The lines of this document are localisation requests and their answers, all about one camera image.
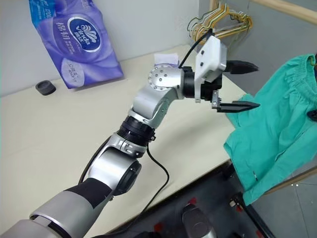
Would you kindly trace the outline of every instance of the white table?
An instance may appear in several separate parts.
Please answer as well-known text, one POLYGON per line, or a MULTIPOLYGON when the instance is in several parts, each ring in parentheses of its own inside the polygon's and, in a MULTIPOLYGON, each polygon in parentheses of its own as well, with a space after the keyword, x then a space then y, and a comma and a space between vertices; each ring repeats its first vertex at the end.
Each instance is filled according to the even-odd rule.
MULTIPOLYGON (((178 53, 189 46, 164 53, 178 53)), ((1 99, 0 234, 60 191, 74 186, 92 154, 118 130, 139 89, 147 82, 153 54, 123 61, 125 79, 83 90, 67 90, 62 80, 49 96, 35 88, 1 99)), ((194 66, 195 53, 186 65, 194 66)), ((224 102, 244 92, 224 77, 224 102)), ((150 144, 154 157, 170 172, 156 204, 228 160, 223 144, 234 130, 210 102, 175 101, 150 144)), ((105 207, 87 237, 103 234, 136 216, 164 183, 164 172, 147 155, 132 189, 105 207)))

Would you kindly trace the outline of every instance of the wire hanger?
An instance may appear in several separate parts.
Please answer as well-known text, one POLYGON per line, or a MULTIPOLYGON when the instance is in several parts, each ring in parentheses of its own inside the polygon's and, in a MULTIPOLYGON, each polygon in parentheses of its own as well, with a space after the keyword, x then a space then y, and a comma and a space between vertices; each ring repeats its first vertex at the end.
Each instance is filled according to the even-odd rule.
POLYGON ((215 28, 215 25, 226 16, 230 16, 230 18, 236 20, 237 23, 215 29, 215 36, 220 39, 243 31, 248 31, 253 27, 253 22, 249 15, 231 10, 227 4, 221 4, 219 1, 217 9, 205 13, 202 18, 192 19, 188 24, 187 30, 190 32, 191 38, 194 41, 197 41, 197 39, 205 34, 210 28, 215 28))

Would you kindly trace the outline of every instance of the teal shirt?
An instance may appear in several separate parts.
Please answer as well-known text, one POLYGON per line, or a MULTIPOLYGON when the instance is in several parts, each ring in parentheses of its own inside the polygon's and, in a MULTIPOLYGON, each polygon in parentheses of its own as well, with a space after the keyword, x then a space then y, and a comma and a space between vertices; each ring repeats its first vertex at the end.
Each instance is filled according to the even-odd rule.
POLYGON ((224 148, 245 189, 248 205, 317 153, 317 122, 307 112, 317 110, 314 55, 283 65, 256 94, 241 98, 260 107, 227 114, 236 127, 224 148))

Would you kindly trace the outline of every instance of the black cable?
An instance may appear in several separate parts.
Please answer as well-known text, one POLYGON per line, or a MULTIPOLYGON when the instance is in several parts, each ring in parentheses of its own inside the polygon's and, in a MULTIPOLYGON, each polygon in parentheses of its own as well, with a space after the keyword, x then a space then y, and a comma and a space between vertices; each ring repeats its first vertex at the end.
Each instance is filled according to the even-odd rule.
POLYGON ((194 48, 200 43, 200 41, 202 41, 206 36, 210 36, 212 35, 212 28, 209 29, 205 34, 203 34, 201 36, 201 38, 198 39, 198 41, 196 41, 193 46, 189 49, 189 51, 187 52, 186 56, 184 57, 183 61, 180 63, 178 68, 182 68, 183 64, 185 63, 185 61, 187 60, 188 56, 190 55, 190 53, 194 50, 194 48))
POLYGON ((100 236, 96 236, 93 238, 106 238, 106 237, 112 237, 112 236, 117 236, 120 235, 122 233, 127 232, 144 214, 144 212, 147 210, 147 208, 151 205, 151 203, 154 201, 154 199, 157 197, 157 195, 163 190, 163 188, 167 185, 168 181, 169 181, 169 173, 167 171, 167 169, 160 164, 156 159, 154 159, 154 157, 151 155, 149 147, 147 148, 147 153, 149 155, 149 158, 156 163, 158 166, 160 166, 164 172, 166 173, 167 179, 166 182, 163 184, 162 187, 160 187, 160 189, 156 192, 156 194, 152 197, 152 199, 147 203, 147 205, 145 206, 145 208, 143 208, 143 210, 141 211, 141 213, 123 230, 117 231, 117 232, 113 232, 113 233, 109 233, 109 234, 104 234, 104 235, 100 235, 100 236))
POLYGON ((99 152, 102 150, 102 148, 107 144, 107 142, 109 141, 110 137, 104 142, 102 143, 102 145, 98 148, 98 150, 94 153, 94 155, 91 157, 90 161, 88 162, 88 164, 86 165, 84 171, 82 172, 80 179, 78 181, 78 184, 82 183, 84 181, 84 178, 88 172, 88 169, 90 168, 91 164, 93 163, 93 161, 95 160, 95 158, 97 157, 97 155, 99 154, 99 152))

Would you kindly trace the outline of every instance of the tissue package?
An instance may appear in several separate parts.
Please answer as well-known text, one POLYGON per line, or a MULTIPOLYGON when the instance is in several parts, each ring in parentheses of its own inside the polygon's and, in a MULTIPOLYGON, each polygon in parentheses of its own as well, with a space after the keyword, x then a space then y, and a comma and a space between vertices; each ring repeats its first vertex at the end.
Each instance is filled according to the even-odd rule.
POLYGON ((33 25, 68 88, 123 76, 92 0, 29 0, 33 25))

